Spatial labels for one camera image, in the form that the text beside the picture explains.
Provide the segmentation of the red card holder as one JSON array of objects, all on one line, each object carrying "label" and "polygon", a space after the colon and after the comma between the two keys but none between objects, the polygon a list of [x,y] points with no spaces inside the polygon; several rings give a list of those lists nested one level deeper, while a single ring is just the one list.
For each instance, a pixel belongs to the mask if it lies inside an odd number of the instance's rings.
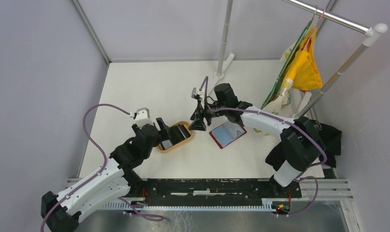
[{"label": "red card holder", "polygon": [[226,121],[220,126],[212,129],[209,132],[209,135],[218,145],[220,149],[227,147],[229,144],[233,143],[243,135],[247,133],[247,130],[236,123]]}]

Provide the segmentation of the wooden tray with cards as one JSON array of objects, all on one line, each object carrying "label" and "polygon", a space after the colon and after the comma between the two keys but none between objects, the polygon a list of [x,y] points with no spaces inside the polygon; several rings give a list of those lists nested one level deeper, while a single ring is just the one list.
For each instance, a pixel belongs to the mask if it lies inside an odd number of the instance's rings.
[{"label": "wooden tray with cards", "polygon": [[167,153],[189,142],[195,133],[189,130],[189,123],[180,121],[170,127],[170,139],[162,141],[156,148],[161,153]]}]

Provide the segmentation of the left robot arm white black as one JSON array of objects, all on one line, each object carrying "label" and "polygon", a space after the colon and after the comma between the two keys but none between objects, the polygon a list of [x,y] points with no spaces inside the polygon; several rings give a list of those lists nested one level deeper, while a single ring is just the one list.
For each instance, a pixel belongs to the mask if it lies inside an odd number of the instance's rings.
[{"label": "left robot arm white black", "polygon": [[93,173],[59,193],[48,191],[41,198],[40,230],[73,232],[92,212],[116,198],[138,196],[142,179],[134,168],[150,157],[152,149],[170,138],[162,118],[156,123],[132,126],[135,136],[117,146]]}]

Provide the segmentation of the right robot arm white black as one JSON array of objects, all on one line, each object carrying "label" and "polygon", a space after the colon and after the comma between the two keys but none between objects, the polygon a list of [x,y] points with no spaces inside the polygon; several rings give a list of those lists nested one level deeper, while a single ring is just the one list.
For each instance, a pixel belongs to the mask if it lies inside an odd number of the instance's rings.
[{"label": "right robot arm white black", "polygon": [[216,100],[212,103],[207,101],[206,90],[207,84],[192,90],[191,97],[197,101],[197,106],[190,117],[189,130],[205,131],[213,118],[225,116],[232,123],[267,132],[280,140],[285,160],[269,184],[273,196],[284,196],[288,185],[308,168],[316,166],[315,160],[319,157],[322,157],[319,164],[326,161],[322,139],[308,118],[293,119],[260,110],[249,102],[238,100],[229,83],[214,88]]}]

